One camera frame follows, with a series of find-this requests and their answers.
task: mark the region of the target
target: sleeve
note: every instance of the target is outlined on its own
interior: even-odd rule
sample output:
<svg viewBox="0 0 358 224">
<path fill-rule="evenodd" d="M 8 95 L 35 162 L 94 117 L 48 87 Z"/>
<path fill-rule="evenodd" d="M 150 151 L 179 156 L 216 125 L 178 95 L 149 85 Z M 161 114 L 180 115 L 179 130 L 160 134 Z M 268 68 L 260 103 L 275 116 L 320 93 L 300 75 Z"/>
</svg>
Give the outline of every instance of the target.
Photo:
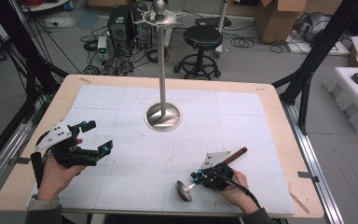
<svg viewBox="0 0 358 224">
<path fill-rule="evenodd" d="M 62 206 L 55 209 L 35 210 L 27 214 L 26 224 L 62 224 Z"/>
<path fill-rule="evenodd" d="M 242 220 L 245 224 L 273 224 L 264 208 L 260 208 L 252 214 L 243 217 Z"/>
</svg>

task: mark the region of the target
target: floor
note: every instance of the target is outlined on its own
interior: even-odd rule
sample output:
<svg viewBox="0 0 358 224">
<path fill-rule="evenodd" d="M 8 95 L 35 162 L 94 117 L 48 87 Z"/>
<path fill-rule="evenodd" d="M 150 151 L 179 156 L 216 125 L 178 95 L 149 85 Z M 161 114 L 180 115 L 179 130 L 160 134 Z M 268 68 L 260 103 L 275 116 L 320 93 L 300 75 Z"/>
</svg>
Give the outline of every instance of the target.
<svg viewBox="0 0 358 224">
<path fill-rule="evenodd" d="M 57 17 L 62 8 L 54 8 L 35 14 L 39 20 L 48 17 Z M 91 35 L 91 31 L 104 27 L 107 23 L 107 14 L 101 11 L 92 11 L 85 1 L 77 1 L 77 8 L 67 14 L 74 19 L 74 26 L 70 28 L 51 30 L 50 35 L 71 59 L 74 68 L 62 52 L 48 38 L 42 36 L 52 61 L 61 69 L 78 74 L 88 64 L 88 53 L 84 50 L 83 36 Z M 185 14 L 178 20 L 183 24 L 173 29 L 167 52 L 166 78 L 183 78 L 184 74 L 173 72 L 173 67 L 187 54 L 195 52 L 182 38 L 186 27 L 193 25 L 196 15 Z M 229 17 L 232 25 L 224 32 L 226 34 L 244 35 L 257 39 L 252 18 Z M 101 34 L 104 29 L 96 31 Z M 285 45 L 274 46 L 249 44 L 247 48 L 238 48 L 231 45 L 233 42 L 225 35 L 223 53 L 217 61 L 222 72 L 221 77 L 213 77 L 213 81 L 272 83 L 282 77 L 295 72 L 307 57 L 306 54 L 288 52 Z M 140 59 L 135 55 L 133 60 Z M 148 63 L 146 57 L 134 63 L 136 67 L 128 76 L 158 77 L 158 65 Z M 324 171 L 324 176 L 336 200 L 339 211 L 345 223 L 358 223 L 358 133 L 348 123 L 334 103 L 333 97 L 323 86 L 324 79 L 333 72 L 335 67 L 348 66 L 346 56 L 327 56 L 316 71 L 310 87 L 310 102 L 307 116 L 307 132 L 315 154 Z M 25 94 L 13 63 L 10 59 L 0 61 L 0 133 L 19 110 L 25 100 Z M 0 176 L 0 188 L 9 175 L 11 166 Z M 75 223 L 86 223 L 86 216 L 67 214 Z M 23 223 L 25 213 L 0 212 L 0 223 Z M 289 223 L 328 223 L 326 218 L 321 219 L 288 219 Z"/>
</svg>

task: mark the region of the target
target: wooden handle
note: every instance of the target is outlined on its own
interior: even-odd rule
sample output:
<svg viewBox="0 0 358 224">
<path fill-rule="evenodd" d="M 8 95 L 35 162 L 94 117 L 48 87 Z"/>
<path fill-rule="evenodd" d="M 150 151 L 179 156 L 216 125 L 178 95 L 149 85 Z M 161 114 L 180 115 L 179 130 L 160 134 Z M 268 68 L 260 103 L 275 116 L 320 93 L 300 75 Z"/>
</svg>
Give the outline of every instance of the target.
<svg viewBox="0 0 358 224">
<path fill-rule="evenodd" d="M 225 163 L 226 165 L 228 165 L 229 163 L 231 163 L 232 161 L 234 161 L 235 159 L 237 159 L 239 156 L 241 156 L 243 153 L 245 153 L 246 151 L 248 151 L 248 148 L 243 147 L 240 150 L 238 150 L 236 153 L 232 154 L 230 157 L 228 157 L 227 159 L 225 159 L 223 161 L 223 163 Z"/>
</svg>

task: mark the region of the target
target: computer tower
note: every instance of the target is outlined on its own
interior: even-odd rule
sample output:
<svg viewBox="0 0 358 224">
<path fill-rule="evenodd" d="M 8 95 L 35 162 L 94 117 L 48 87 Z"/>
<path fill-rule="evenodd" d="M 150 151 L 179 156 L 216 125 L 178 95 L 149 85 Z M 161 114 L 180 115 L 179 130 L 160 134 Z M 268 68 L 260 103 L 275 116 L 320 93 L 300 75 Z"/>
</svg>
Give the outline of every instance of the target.
<svg viewBox="0 0 358 224">
<path fill-rule="evenodd" d="M 130 6 L 113 6 L 107 22 L 112 42 L 131 42 L 134 30 Z"/>
<path fill-rule="evenodd" d="M 144 12 L 148 11 L 147 5 L 138 4 L 132 7 L 132 16 L 134 21 L 142 21 Z M 138 47 L 142 49 L 150 49 L 152 47 L 152 30 L 151 26 L 146 22 L 140 22 L 134 25 L 135 39 Z"/>
</svg>

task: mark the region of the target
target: chair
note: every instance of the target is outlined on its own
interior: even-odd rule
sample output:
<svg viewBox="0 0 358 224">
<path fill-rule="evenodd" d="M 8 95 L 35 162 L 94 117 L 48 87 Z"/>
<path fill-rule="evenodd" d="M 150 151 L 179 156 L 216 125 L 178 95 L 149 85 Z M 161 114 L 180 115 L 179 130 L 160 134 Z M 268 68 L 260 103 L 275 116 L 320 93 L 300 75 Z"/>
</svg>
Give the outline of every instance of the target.
<svg viewBox="0 0 358 224">
<path fill-rule="evenodd" d="M 211 74 L 220 77 L 221 72 L 218 70 L 216 62 L 211 57 L 204 55 L 204 51 L 219 47 L 223 42 L 222 34 L 212 26 L 197 25 L 187 28 L 183 38 L 188 45 L 199 51 L 197 54 L 186 56 L 173 68 L 173 71 L 178 73 L 181 69 L 185 70 L 185 79 L 190 75 L 207 77 L 209 80 L 211 80 Z M 204 63 L 204 59 L 207 59 L 210 63 Z"/>
</svg>

